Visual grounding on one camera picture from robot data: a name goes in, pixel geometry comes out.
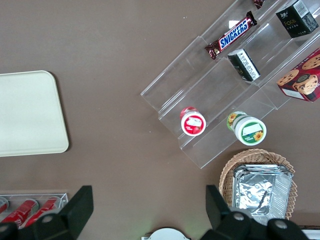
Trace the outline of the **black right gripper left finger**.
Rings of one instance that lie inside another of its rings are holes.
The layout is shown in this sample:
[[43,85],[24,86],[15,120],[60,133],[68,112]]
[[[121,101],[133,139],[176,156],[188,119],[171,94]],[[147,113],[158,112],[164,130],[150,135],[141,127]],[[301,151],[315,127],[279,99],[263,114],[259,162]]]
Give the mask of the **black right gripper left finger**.
[[94,211],[93,189],[82,186],[59,211],[40,217],[35,223],[18,229],[13,223],[0,224],[2,240],[76,240]]

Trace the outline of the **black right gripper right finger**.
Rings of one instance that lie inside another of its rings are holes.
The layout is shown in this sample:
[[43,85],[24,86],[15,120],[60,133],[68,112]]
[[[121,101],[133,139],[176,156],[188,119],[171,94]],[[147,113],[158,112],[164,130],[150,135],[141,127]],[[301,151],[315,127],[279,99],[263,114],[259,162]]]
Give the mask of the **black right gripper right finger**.
[[211,229],[203,240],[307,240],[308,237],[294,222],[274,218],[263,225],[240,211],[231,211],[215,185],[207,185],[206,213]]

